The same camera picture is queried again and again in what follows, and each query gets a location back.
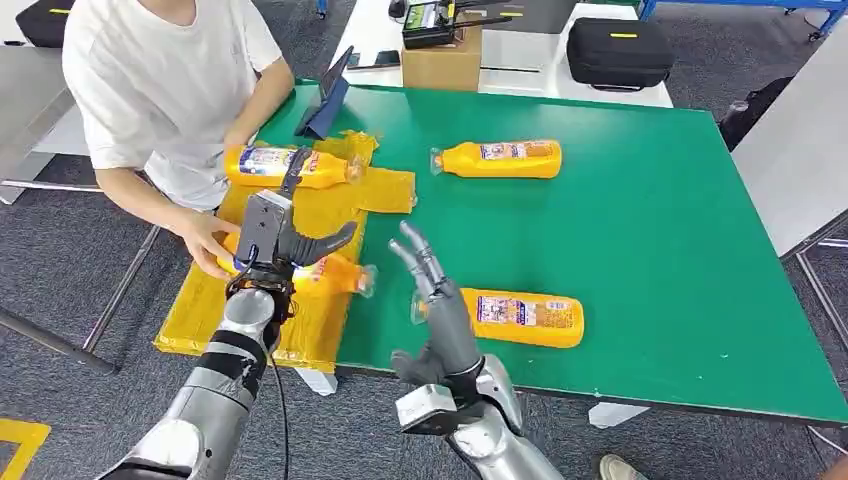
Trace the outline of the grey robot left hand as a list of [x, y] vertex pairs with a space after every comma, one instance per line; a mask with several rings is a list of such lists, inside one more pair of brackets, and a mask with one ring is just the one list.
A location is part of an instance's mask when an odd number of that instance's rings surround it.
[[299, 232], [294, 224], [294, 193], [302, 181], [301, 171], [311, 156], [309, 147], [299, 147], [293, 154], [277, 193], [284, 199], [283, 220], [278, 234], [276, 254], [297, 267], [306, 267], [349, 244], [358, 227], [348, 221], [333, 234], [312, 238]]

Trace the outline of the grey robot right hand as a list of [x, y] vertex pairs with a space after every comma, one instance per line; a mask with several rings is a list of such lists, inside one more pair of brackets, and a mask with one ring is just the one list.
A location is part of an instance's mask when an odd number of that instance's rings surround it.
[[446, 275], [426, 238], [411, 223], [403, 220], [400, 232], [412, 247], [397, 240], [389, 249], [404, 263], [413, 277], [420, 299], [424, 301], [429, 340], [413, 357], [403, 350], [391, 355], [391, 366], [398, 378], [413, 385], [441, 384], [462, 389], [473, 380], [482, 362], [470, 318], [456, 283]]

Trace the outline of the person's right hand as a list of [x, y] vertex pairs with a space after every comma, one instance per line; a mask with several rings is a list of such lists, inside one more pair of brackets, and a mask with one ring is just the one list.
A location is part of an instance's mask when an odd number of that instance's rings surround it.
[[233, 260], [219, 241], [228, 234], [238, 234], [240, 227], [208, 212], [184, 209], [173, 232], [180, 236], [197, 265], [212, 277], [228, 281], [232, 275], [223, 269], [219, 260]]

